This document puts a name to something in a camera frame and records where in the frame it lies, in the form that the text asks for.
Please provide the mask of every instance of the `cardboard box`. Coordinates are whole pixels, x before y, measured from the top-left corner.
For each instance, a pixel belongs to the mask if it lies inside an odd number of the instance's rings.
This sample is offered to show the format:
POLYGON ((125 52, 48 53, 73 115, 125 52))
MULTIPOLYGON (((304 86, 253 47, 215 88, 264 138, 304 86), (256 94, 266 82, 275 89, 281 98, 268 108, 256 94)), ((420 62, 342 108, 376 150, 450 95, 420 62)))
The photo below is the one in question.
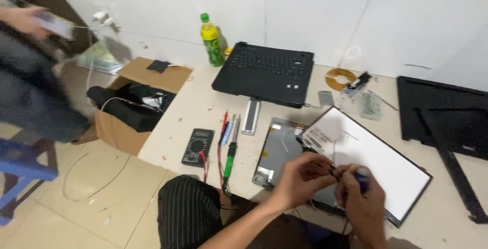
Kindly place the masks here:
MULTIPOLYGON (((153 61, 143 57, 132 60, 118 71, 119 76, 107 89, 117 90, 135 81, 177 94, 193 71, 185 66, 170 66, 160 74, 147 69, 153 61)), ((90 128, 77 144, 90 142, 98 137, 123 152, 137 156, 150 134, 151 132, 138 133, 115 116, 98 110, 95 111, 95 127, 90 128)))

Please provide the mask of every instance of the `digital multimeter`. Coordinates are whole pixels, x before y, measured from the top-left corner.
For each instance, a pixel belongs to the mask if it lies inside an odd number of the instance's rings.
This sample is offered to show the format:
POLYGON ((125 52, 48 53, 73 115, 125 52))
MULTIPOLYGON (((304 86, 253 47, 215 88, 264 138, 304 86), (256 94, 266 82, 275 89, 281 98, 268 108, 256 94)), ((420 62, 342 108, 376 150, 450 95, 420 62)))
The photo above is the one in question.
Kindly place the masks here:
POLYGON ((200 155, 200 151, 203 151, 205 156, 208 157, 213 135, 213 130, 193 129, 193 133, 191 134, 188 146, 186 146, 185 154, 183 155, 181 163, 184 165, 203 168, 204 160, 200 155))

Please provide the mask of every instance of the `white wall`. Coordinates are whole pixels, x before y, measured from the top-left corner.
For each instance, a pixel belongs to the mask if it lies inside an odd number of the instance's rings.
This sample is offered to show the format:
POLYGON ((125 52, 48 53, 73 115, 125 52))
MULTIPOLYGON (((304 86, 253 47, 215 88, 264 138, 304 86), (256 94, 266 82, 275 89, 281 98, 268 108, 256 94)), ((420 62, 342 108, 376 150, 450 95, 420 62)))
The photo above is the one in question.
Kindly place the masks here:
POLYGON ((480 74, 488 74, 488 0, 67 1, 87 23, 101 5, 110 6, 122 29, 97 34, 114 52, 128 48, 124 61, 141 55, 207 65, 199 14, 208 12, 229 46, 247 41, 309 51, 321 65, 488 91, 480 74))

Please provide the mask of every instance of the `plastic bottle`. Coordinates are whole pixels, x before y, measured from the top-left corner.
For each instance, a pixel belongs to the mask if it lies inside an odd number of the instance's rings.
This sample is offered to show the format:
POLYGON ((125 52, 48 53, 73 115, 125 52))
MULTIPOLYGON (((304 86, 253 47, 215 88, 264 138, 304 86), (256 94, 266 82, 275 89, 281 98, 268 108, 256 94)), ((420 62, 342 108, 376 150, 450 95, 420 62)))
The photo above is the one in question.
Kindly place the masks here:
POLYGON ((219 32, 217 31, 216 27, 211 22, 209 22, 209 17, 207 13, 201 14, 200 19, 203 23, 200 34, 202 35, 202 39, 204 40, 210 63, 214 67, 222 66, 223 56, 220 52, 219 41, 217 39, 219 32))

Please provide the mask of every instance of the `chair leg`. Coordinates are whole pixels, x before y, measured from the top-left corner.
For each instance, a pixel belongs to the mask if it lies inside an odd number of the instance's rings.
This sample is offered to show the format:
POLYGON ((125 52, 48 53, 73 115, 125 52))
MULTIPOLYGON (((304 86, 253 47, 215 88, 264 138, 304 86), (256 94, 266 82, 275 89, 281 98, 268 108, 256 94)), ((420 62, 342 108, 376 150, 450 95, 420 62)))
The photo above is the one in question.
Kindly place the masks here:
POLYGON ((24 190, 24 188, 26 188, 33 180, 33 178, 19 178, 19 182, 17 182, 12 189, 10 189, 0 198, 0 210, 3 209, 5 205, 13 200, 18 194, 20 194, 20 192, 24 190))

